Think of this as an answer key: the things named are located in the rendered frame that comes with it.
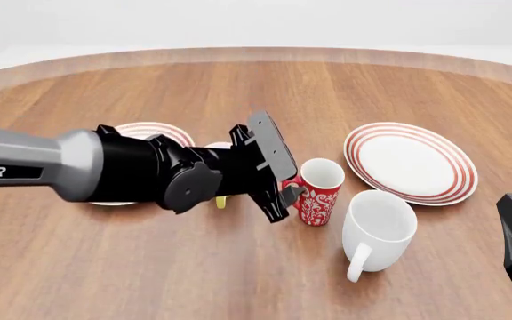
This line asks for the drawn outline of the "white plate with red rings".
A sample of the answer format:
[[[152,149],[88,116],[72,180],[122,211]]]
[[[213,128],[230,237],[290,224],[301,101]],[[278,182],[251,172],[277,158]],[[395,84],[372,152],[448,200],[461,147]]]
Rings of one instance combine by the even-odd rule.
[[[96,189],[86,200],[90,204],[162,202],[179,153],[196,145],[181,128],[159,122],[101,124],[95,132],[103,162]]]
[[[411,204],[463,202],[478,186],[469,156],[450,140],[412,124],[378,122],[350,132],[343,155],[364,183]]]

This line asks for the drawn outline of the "white mug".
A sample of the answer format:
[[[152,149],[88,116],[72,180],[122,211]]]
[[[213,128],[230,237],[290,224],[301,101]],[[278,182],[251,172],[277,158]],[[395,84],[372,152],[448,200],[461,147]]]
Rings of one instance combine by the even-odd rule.
[[[342,244],[349,260],[347,279],[388,268],[404,253],[417,231],[414,210],[386,191],[367,190],[350,201],[342,229]]]

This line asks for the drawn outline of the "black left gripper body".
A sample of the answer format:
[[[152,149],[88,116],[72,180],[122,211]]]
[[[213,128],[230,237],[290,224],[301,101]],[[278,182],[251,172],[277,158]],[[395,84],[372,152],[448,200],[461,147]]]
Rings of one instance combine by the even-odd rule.
[[[229,135],[238,156],[237,176],[248,180],[243,191],[271,223],[287,218],[287,204],[277,183],[291,178],[291,154],[277,127],[257,124],[251,129],[237,124]]]

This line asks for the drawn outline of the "yellow mug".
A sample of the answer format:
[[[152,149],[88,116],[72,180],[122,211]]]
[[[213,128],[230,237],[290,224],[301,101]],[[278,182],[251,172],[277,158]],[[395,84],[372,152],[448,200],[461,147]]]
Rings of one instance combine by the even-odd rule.
[[[206,148],[225,148],[230,149],[233,146],[232,143],[226,142],[226,141],[218,141],[213,142],[208,145],[206,145]],[[226,202],[229,196],[216,196],[215,202],[218,209],[224,209],[226,207]]]

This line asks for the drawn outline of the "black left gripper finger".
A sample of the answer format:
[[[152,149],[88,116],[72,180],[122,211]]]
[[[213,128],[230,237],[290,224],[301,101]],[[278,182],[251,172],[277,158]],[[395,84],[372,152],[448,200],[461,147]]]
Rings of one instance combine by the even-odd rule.
[[[304,187],[287,186],[284,188],[282,190],[283,207],[290,207],[296,204],[304,191],[306,191]]]

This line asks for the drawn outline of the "red patterned mug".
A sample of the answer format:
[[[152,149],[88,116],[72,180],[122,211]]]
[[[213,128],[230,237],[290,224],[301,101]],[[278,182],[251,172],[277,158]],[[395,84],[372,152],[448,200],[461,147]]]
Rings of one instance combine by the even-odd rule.
[[[323,226],[331,218],[340,187],[345,179],[342,167],[330,159],[309,159],[301,166],[300,175],[282,182],[282,188],[302,187],[292,205],[298,210],[300,219],[309,226]]]

